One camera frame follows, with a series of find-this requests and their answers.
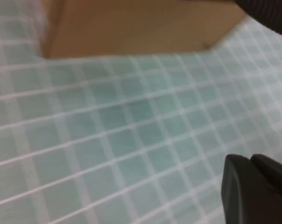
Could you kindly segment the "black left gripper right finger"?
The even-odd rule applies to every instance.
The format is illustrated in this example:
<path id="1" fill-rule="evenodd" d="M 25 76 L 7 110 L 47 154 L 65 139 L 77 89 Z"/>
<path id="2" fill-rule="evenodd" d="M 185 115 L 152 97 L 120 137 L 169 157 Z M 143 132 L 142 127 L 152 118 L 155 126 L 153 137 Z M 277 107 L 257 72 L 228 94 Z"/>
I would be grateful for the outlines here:
<path id="1" fill-rule="evenodd" d="M 251 162 L 267 182 L 282 195 L 282 164 L 262 154 L 254 154 Z"/>

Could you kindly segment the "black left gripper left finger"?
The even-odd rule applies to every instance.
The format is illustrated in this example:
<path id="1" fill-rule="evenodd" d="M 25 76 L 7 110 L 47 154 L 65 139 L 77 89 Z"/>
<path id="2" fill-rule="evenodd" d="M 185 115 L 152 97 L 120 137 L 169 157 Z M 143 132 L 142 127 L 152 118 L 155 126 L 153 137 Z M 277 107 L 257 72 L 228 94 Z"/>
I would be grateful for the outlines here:
<path id="1" fill-rule="evenodd" d="M 282 224 L 282 195 L 251 158 L 226 156 L 221 198 L 227 224 Z"/>

